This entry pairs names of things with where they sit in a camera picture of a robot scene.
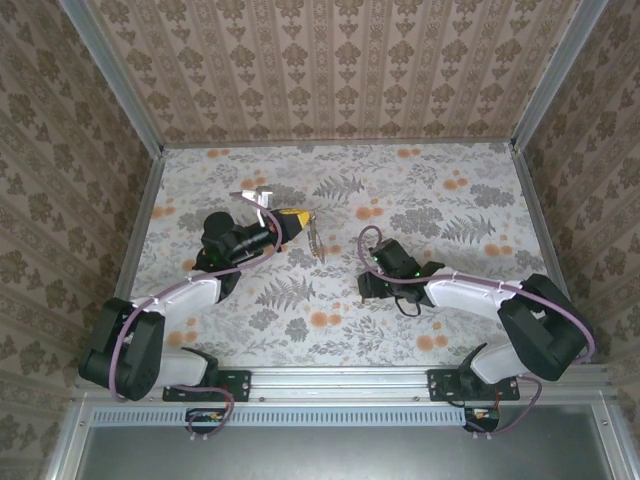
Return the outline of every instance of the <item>leaf pattern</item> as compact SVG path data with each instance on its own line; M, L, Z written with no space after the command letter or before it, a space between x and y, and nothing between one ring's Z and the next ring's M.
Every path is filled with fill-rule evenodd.
M447 240L455 240L457 242L480 243L480 240L485 235L491 235L496 229L491 225L491 220L485 221L484 217L480 215L480 219L467 215L467 218L454 217L450 220L444 231L442 232L442 238Z
M152 162L60 4L2 0L0 22L0 478L34 479Z
M87 4L110 50L123 60L124 73L150 104L161 143L183 145L508 138L576 5L575 0L518 0L494 8L480 0L449 0L437 8L423 0L216 0L192 8L186 0ZM424 18L429 18L425 31ZM490 28L482 30L484 25ZM53 80L58 68L44 62L41 74ZM371 171L382 169L377 164Z
M513 194L509 192L502 192L499 188L489 187L487 185L473 185L469 190L472 194L476 195L474 201L476 205L483 208L489 208L493 205L499 207L506 207L515 203Z
M332 200L347 200L349 195L364 190L361 180L356 180L355 175L351 179L340 175L340 178L329 177L320 182L320 186L313 191L319 197L331 198Z
M256 221L229 192L261 187L273 192L272 208L309 209L317 218L324 263L311 255L302 232L268 262L243 271L222 303L197 312L191 324L167 326L167 336L177 331L184 344L225 365L455 364L478 342L504 338L497 322L468 312L425 308L406 319L392 301L363 303L356 239L369 224L421 264L440 261L506 280L544 271L524 202L479 206L479 194L471 192L483 185L520 196L505 144L168 149L164 155L134 296L184 278L210 213L227 211L243 226ZM502 173L480 175L478 164ZM374 238L367 236L367 246ZM11 271L23 283L34 278L19 262Z
M638 2L607 3L524 154L567 288L637 432L640 399ZM517 252L520 265L531 265ZM638 446L640 436L635 433Z
M289 283L280 278L276 278L267 287L264 292L257 298L256 303L264 306L283 308L296 308L303 300L311 300L316 292L313 290L313 282L307 284L307 279L303 278L299 281L293 277L289 277Z

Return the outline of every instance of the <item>aluminum frame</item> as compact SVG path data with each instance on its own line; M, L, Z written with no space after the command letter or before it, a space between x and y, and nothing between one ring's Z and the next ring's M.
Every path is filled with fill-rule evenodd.
M520 149L524 149L531 140L602 11L607 6L607 2L608 0L585 0L576 8L569 26L513 132L514 144Z
M78 31L82 42L96 62L118 103L153 159L162 154L161 135L147 114L133 84L125 74L108 40L102 35L98 20L85 0L60 0L62 8Z
M252 408L279 408L283 412L304 407L342 408L357 406L389 407L401 411L411 408L442 408L445 402L429 399L426 371L450 368L438 366L417 367L247 367L252 372L251 394L248 405ZM526 405L535 393L528 383L520 384L521 400L511 405ZM197 407L222 407L223 403L164 403L162 390L155 389L138 402L115 403L109 392L88 382L81 384L72 398L72 407L67 415L65 427L54 453L48 480L73 480L77 476L80 461L86 446L95 408L139 408L141 412L161 405ZM633 450L622 448L631 445L628 432L614 423L611 407L607 405L615 398L615 389L608 381L603 365L581 365L570 367L557 382L543 381L540 405L591 405L596 418L606 418L611 428L604 429L608 436L601 436L607 458L615 480L636 479L632 476ZM482 402L469 403L470 406Z
M556 251L553 248L553 242L551 241L551 235L547 228L547 222L545 221L544 214L542 213L542 206L540 205L540 200L536 194L533 179L531 178L531 173L527 167L527 161L522 149L517 145L512 146L511 157L513 158L513 163L516 167L516 173L520 180L524 200L527 203L531 223L533 223L533 230L536 232L538 244L540 245L540 252L542 253L544 264L547 267L549 278L558 286L567 298L571 298L569 290L567 289L567 284L562 275L560 262L558 261Z
M160 190L165 163L166 158L160 156L151 164L147 184L144 187L144 193L140 201L140 208L136 215L136 221L133 224L129 245L127 246L127 253L124 256L122 269L118 276L118 283L113 292L115 297L129 298L131 295L133 282L136 278L136 272L138 271L138 264L140 263L140 256L142 255L142 248L144 247L144 240L147 236L147 229L149 228L151 214L153 213L153 206L156 202L158 190Z

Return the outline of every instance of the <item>gray fern print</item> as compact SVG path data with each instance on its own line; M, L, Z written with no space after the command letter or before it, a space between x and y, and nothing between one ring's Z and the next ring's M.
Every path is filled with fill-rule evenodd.
M269 325L271 325L275 320L278 319L278 314L272 312L267 308L263 308L258 313L254 313L251 315L251 320L249 320L249 326L255 328L256 330L260 330L264 332Z
M516 262L522 269L530 267L531 270L536 272L544 271L544 261L540 257L534 257L528 250L518 250L516 252Z
M316 355L344 355L351 350L351 344L342 341L327 340L323 344L315 343L309 348L309 353Z
M419 209L407 210L407 213L398 213L391 217L391 227L400 230L402 233L411 235L421 233L426 238L440 235L440 227L437 221L442 221L442 213L433 207L422 207Z
M343 331L347 340L358 341L357 355L359 357L377 351L385 339L384 331L368 315L358 320L353 326L344 327Z
M281 183L269 184L269 189L273 192L269 199L269 204L273 208L295 207L304 205L307 195L293 187L287 187Z
M331 200L347 200L349 195L359 193L361 190L364 190L364 185L361 180L356 180L355 175L352 175L351 179L340 175L340 178L329 177L320 182L320 186L313 191L313 194Z
M396 238L421 264L443 261L492 278L544 271L504 143L168 149L163 159L155 200L161 215L149 223L134 297L184 278L207 215L222 210L241 226L256 221L254 209L230 192L264 186L273 192L270 208L317 217L324 262L311 255L305 229L243 274L221 306L176 327L184 346L228 366L451 365L478 341L504 337L499 322L470 313L427 309L405 319L392 301L363 303L356 239L366 225ZM374 243L367 235L366 246ZM500 254L487 254L488 244ZM0 359L17 357L13 340L0 339Z
M265 287L264 292L256 299L258 305L271 308L282 308L287 311L288 308L297 308L300 302L304 300L310 301L311 297L316 296L313 290L313 282L307 283L307 279L303 278L299 281L293 277L288 277L289 282L276 278Z
M304 342L309 334L307 323L302 318L294 318L287 324L284 334L288 336L292 342Z
M412 184L422 182L427 188L433 188L433 184L436 181L436 171L433 167L424 165L422 163L414 163L411 167L411 173L407 178L407 181Z
M469 190L472 195L476 195L474 201L476 205L482 208L491 206L506 207L513 205L516 199L509 192L503 192L499 188L489 187L487 185L473 185Z
M480 243L482 237L491 235L495 231L496 229L491 225L491 219L485 220L482 215L479 220L471 215L467 215L466 219L456 216L449 221L441 238L462 243L466 243L468 240L469 244L472 244L474 240L476 243Z

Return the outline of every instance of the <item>purple cable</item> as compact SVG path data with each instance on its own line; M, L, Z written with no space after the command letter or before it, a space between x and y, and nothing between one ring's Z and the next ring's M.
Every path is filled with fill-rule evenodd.
M247 270L249 268L256 267L256 266L260 265L261 263L266 262L273 255L275 255L276 252L278 251L278 249L280 248L280 245L282 244L282 227L278 223L278 219L276 217L274 217L273 214L269 210L267 210L262 205L259 205L258 203L249 200L248 198L244 198L242 196L242 193L240 193L240 192L230 193L229 195L234 197L234 198L239 198L240 200L244 201L245 203L248 203L249 205L257 208L262 213L264 213L267 217L269 217L269 220L271 220L271 222L273 223L274 227L276 228L276 232L278 234L278 239L276 240L276 244L274 245L272 252L270 252L268 255L266 255L266 256L264 256L262 258L259 258L255 262L250 262L250 263L247 263L245 265L240 265L239 267L230 268L228 270L222 270L220 272L205 273L203 275L198 275L197 277L193 278L194 280L208 280L208 279L211 279L211 278L220 277L222 275L228 275L230 273L240 272L242 270ZM109 391L111 392L111 396L113 397L113 399L116 402L124 403L124 402L127 401L125 398L121 397L118 394L118 391L116 390L116 369L118 368L118 358L120 357L120 350L122 350L122 344L124 343L124 339L127 337L127 334L129 333L129 329L131 328L131 325L133 324L133 321L136 319L136 317L138 315L140 315L140 313L145 308L150 306L154 302L154 300L158 300L158 301L162 300L164 297L166 297L170 293L176 291L179 288L182 288L183 286L185 286L185 285L187 285L189 283L190 283L189 279L183 280L183 281L181 281L179 283L176 283L175 285L172 285L171 287L166 288L165 290L163 290L162 292L160 292L158 295L154 296L153 298L150 298L149 300L146 300L146 301L142 302L140 305L138 305L136 307L136 309L133 312L131 312L131 315L129 315L127 320L122 325L122 330L120 330L120 334L118 335L118 338L116 340L116 344L113 347L113 355L111 356L111 365L109 367Z
M471 426L475 430L478 430L478 432L480 433L486 433L487 435L500 435L501 433L507 433L509 430L514 428L518 423L520 423L520 421L529 413L529 411L533 408L533 406L536 404L536 402L540 398L540 394L542 393L542 382L537 378L533 378L533 377L521 376L519 378L520 380L526 380L527 382L535 383L538 386L538 389L536 390L536 393L533 395L533 397L531 397L531 401L526 406L526 408L522 411L522 413L518 416L518 418L516 418L513 422L511 422L506 427L499 428L498 430L494 430L493 432L485 432L485 430L482 427L480 427L479 425L476 425L473 422L467 421L467 425Z
M229 400L229 409L227 410L226 415L223 417L222 420L220 420L220 423L218 424L218 426L216 428L214 428L211 432L206 434L208 437L210 437L212 435L215 435L220 430L222 430L224 428L224 426L227 424L227 422L231 419L231 415L233 414L233 409L235 408L235 400L233 399L233 395L231 395L226 390L223 390L222 388L216 388L216 387L189 387L188 385L176 385L173 388L177 388L178 390L184 390L185 392L221 393L222 395L224 395L227 398L227 400ZM207 415L207 413L206 412L197 412L197 413L194 413L193 415L191 415L189 417L189 423L187 424L187 430L189 431L189 433L191 435L194 436L194 438L201 438L201 437L205 436L205 434L196 433L196 432L193 431L193 421L196 418L202 417L204 415Z
M591 334L589 329L580 320L576 318L575 315L573 315L571 312L567 311L566 309L562 308L560 305L550 302L546 298L540 297L530 292L526 292L518 287L514 287L513 285L506 285L500 281L485 280L483 278L471 277L469 275L464 275L459 273L456 274L455 277L454 275L451 275L451 274L441 274L441 275L432 275L430 277L419 277L419 278L410 278L410 279L387 277L386 275L379 273L374 267L370 266L367 263L367 260L364 256L364 252L362 249L362 245L364 243L364 235L369 230L375 230L378 233L378 243L382 241L382 230L380 230L379 227L375 225L369 225L367 227L364 227L360 232L360 235L358 235L358 244L357 244L358 257L360 258L360 261L362 262L362 264L365 266L365 269L368 272L371 272L376 277L380 278L381 280L384 280L385 282L397 283L397 284L426 283L433 280L463 280L465 282L475 283L477 285L483 285L485 287L493 287L496 289L502 289L508 292L516 293L522 297L528 298L529 300L533 300L534 302L537 302L540 305L550 308L551 310L555 310L560 315L562 315L567 320L569 320L571 323L573 323L580 330L580 332L584 335L585 339L587 340L587 353L585 353L580 357L577 357L573 361L573 363L584 363L588 361L596 352L596 342L593 338L593 335Z

